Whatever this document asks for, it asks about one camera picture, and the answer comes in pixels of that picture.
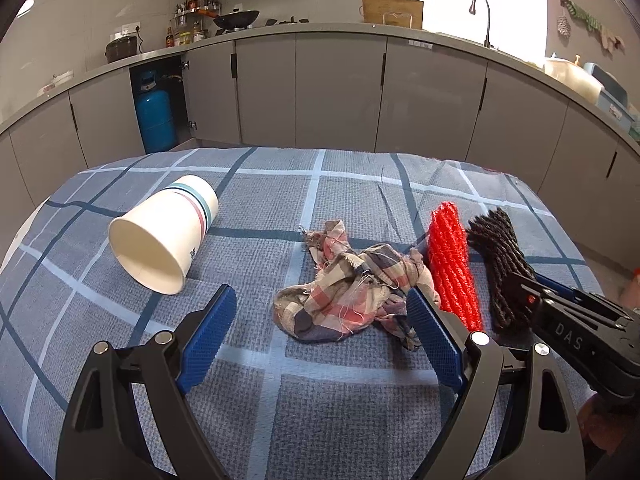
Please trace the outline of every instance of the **plaid fabric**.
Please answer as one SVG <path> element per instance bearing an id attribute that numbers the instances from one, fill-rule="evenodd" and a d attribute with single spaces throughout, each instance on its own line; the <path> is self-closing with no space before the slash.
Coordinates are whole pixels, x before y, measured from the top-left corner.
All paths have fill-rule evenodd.
<path id="1" fill-rule="evenodd" d="M 117 263 L 107 225 L 184 174 L 209 182 L 220 199 L 176 296 L 152 293 Z M 238 314 L 203 384 L 188 401 L 234 480 L 409 478 L 449 414 L 422 351 L 409 352 L 377 324 L 337 343 L 304 344 L 273 323 L 279 290 L 316 275 L 300 233 L 341 218 L 356 254 L 387 243 L 407 253 L 443 200 L 468 221 L 501 206 L 527 261 L 568 286 L 599 292 L 593 274 L 556 219 L 517 179 L 469 164 L 415 155 L 275 148 L 158 153 L 77 174 L 36 216 L 0 274 L 0 404 L 32 455 L 54 474 L 58 435 L 92 345 L 145 342 L 206 305 L 222 283 L 238 293 Z M 490 326 L 484 263 L 470 254 L 482 320 Z M 499 338 L 527 346 L 533 337 Z M 590 391 L 565 362 L 580 406 Z M 488 461 L 508 391 L 472 464 Z M 141 425 L 159 467 L 171 470 L 144 388 Z M 375 442 L 375 451 L 371 443 Z"/>
<path id="2" fill-rule="evenodd" d="M 440 306 L 422 255 L 411 248 L 402 256 L 389 244 L 378 244 L 356 255 L 342 220 L 326 222 L 324 231 L 305 232 L 305 242 L 318 268 L 311 283 L 281 290 L 273 301 L 273 320 L 290 336 L 305 342 L 340 341 L 380 322 L 409 350 L 420 348 L 406 321 L 405 294 L 418 286 Z"/>

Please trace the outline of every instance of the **black rope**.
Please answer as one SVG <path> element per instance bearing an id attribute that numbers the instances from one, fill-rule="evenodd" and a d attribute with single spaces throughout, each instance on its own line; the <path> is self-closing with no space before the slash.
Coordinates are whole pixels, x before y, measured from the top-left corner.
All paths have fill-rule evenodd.
<path id="1" fill-rule="evenodd" d="M 469 246 L 478 251 L 484 260 L 494 330 L 514 332 L 528 328 L 531 320 L 528 306 L 518 305 L 513 309 L 502 294 L 502 282 L 510 272 L 536 279 L 534 270 L 518 246 L 509 215 L 498 208 L 487 215 L 477 216 L 469 222 L 466 235 Z"/>

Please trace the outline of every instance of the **wall outlet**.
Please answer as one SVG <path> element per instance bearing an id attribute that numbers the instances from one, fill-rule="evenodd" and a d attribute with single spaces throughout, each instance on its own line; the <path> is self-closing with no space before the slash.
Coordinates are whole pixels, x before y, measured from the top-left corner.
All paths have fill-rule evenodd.
<path id="1" fill-rule="evenodd" d="M 136 27 L 140 27 L 140 22 L 127 23 L 127 25 L 123 25 L 122 26 L 122 35 L 124 36 L 125 34 L 135 34 L 136 33 Z"/>

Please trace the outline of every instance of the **blue checkered tablecloth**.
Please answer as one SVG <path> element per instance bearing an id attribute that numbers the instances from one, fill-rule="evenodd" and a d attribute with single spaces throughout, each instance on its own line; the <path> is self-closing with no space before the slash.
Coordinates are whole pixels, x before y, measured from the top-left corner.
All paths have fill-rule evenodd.
<path id="1" fill-rule="evenodd" d="M 185 174 L 216 190 L 220 212 L 176 296 L 152 293 L 120 267 L 107 226 Z M 284 286 L 309 282 L 314 265 L 300 226 L 344 220 L 362 249 L 405 251 L 430 212 L 456 203 L 463 221 L 501 206 L 537 272 L 600 292 L 583 257 L 540 199 L 518 179 L 415 155 L 213 148 L 159 153 L 83 171 L 42 207 L 0 274 L 0 405 L 50 475 L 63 417 L 91 346 L 145 342 L 204 307 L 222 283 L 238 315 L 205 381 L 188 395 L 211 447 L 235 480 L 404 479 L 425 456 L 452 407 L 424 352 L 408 352 L 371 326 L 338 343 L 300 344 L 271 320 Z M 471 253 L 486 327 L 484 263 Z M 531 340 L 504 341 L 526 345 Z M 561 362 L 579 406 L 590 394 Z M 471 471 L 488 461 L 508 391 Z M 143 387 L 136 402 L 157 466 L 172 471 Z"/>

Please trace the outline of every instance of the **metal screw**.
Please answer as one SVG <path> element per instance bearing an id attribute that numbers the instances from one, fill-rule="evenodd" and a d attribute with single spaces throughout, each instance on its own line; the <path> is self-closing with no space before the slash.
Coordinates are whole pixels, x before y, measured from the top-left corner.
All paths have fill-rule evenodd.
<path id="1" fill-rule="evenodd" d="M 98 341 L 94 345 L 94 352 L 97 354 L 104 354 L 109 349 L 109 343 L 106 341 Z"/>
<path id="2" fill-rule="evenodd" d="M 549 355 L 549 347 L 544 343 L 536 343 L 533 345 L 533 349 L 540 355 Z"/>
<path id="3" fill-rule="evenodd" d="M 484 332 L 473 332 L 471 334 L 471 341 L 476 343 L 477 345 L 484 346 L 489 344 L 489 336 Z"/>
<path id="4" fill-rule="evenodd" d="M 154 337 L 154 340 L 159 345 L 166 345 L 171 342 L 171 339 L 174 338 L 174 335 L 168 330 L 162 330 L 162 332 L 158 332 Z"/>

